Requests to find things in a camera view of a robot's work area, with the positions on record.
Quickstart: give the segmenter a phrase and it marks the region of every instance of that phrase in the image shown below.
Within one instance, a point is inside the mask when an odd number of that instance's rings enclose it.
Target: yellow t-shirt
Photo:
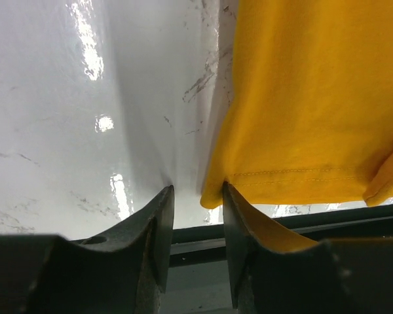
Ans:
[[[203,206],[393,196],[393,0],[240,0],[233,83]]]

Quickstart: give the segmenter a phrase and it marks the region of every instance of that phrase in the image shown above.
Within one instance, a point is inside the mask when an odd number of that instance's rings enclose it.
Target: yellow fabric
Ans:
[[[234,191],[232,195],[249,232],[267,249],[288,253],[302,251],[317,244],[316,241],[303,237],[264,215],[250,205],[238,192]]]
[[[233,62],[203,206],[393,196],[393,0],[240,0]]]

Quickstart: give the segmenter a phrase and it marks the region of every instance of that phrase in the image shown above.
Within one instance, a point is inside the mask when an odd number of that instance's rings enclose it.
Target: glossy white surface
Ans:
[[[88,237],[167,184],[175,228],[221,223],[199,198],[233,98],[236,12],[236,0],[0,0],[0,232]]]

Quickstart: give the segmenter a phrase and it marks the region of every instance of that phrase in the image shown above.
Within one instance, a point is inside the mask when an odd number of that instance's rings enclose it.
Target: black plastic part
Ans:
[[[278,253],[256,238],[240,211],[254,207],[227,183],[223,204],[232,301],[239,313],[393,313],[393,239],[323,240]]]
[[[0,236],[0,313],[157,313],[173,219],[171,186],[89,239]]]

